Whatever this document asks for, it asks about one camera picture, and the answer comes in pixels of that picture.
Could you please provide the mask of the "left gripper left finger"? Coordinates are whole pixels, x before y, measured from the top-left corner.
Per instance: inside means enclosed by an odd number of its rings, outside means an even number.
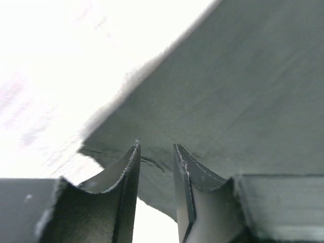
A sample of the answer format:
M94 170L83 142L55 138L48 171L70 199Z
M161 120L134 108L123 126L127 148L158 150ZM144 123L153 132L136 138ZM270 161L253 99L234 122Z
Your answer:
M131 242L141 147L75 186L58 179L1 179L1 242Z

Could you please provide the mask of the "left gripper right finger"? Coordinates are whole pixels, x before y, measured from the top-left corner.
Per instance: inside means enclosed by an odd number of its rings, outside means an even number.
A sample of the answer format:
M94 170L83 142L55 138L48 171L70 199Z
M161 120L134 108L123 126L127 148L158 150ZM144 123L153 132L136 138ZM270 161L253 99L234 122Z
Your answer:
M224 179L174 145L180 242L323 242L323 175Z

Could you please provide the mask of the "black long sleeve shirt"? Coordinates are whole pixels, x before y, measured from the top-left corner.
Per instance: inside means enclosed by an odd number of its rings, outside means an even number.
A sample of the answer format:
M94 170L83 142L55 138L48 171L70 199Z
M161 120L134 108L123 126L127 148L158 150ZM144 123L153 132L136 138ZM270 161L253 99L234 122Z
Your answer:
M323 1L222 1L84 142L138 140L138 196L176 218L173 146L222 176L323 172Z

